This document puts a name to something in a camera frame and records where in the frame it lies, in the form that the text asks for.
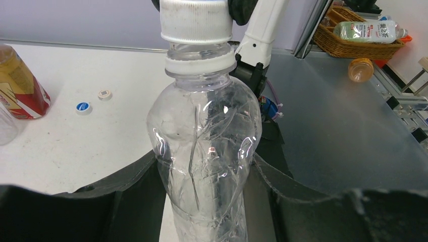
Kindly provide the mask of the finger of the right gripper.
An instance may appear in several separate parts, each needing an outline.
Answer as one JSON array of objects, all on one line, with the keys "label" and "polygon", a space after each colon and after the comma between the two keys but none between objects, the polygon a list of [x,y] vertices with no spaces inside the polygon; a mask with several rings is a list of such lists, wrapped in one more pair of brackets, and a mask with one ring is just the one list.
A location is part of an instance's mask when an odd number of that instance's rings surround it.
[{"label": "finger of the right gripper", "polygon": [[156,8],[157,11],[160,11],[160,0],[151,0],[153,6]]},{"label": "finger of the right gripper", "polygon": [[228,0],[231,18],[238,26],[246,25],[256,7],[258,0]]}]

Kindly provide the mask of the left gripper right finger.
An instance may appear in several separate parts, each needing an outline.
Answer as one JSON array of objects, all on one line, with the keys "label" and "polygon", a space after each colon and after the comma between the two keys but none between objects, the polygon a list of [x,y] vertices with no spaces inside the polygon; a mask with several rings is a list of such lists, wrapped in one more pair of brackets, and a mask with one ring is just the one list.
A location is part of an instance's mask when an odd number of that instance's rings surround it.
[{"label": "left gripper right finger", "polygon": [[427,191],[315,191],[255,156],[243,190],[249,241],[427,241]]}]

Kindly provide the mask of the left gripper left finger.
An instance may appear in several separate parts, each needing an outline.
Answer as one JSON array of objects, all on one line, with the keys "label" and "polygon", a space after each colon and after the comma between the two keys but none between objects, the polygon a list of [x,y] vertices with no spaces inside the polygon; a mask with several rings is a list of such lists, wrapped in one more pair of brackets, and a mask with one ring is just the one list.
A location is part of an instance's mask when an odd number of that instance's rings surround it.
[{"label": "left gripper left finger", "polygon": [[1,241],[158,241],[166,191],[153,152],[73,193],[1,186]]}]

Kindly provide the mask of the blue white bottle cap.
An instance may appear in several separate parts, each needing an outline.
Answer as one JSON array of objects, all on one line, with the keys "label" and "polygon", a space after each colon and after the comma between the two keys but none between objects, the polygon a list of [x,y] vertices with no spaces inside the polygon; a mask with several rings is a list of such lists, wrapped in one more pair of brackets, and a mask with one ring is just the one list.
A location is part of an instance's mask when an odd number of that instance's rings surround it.
[{"label": "blue white bottle cap", "polygon": [[161,37],[171,43],[208,45],[232,38],[227,1],[160,1]]}]

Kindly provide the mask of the clear plastic bottle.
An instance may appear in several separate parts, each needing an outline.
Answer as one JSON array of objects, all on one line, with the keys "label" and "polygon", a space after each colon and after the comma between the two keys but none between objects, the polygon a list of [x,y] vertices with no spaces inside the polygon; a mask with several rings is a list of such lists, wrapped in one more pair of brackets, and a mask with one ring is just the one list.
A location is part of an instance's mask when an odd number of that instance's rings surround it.
[{"label": "clear plastic bottle", "polygon": [[253,91],[230,76],[227,43],[171,43],[174,81],[147,115],[147,131],[179,241],[247,241],[243,188],[262,134]]}]

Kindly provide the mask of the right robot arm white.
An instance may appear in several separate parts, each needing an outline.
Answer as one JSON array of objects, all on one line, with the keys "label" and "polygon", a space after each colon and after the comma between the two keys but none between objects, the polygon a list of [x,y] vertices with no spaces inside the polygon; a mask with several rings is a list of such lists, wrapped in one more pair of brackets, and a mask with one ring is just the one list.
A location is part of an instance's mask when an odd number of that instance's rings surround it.
[{"label": "right robot arm white", "polygon": [[160,13],[161,37],[176,44],[223,44],[232,24],[247,25],[231,72],[256,96],[266,83],[273,41],[288,1],[152,1]]}]

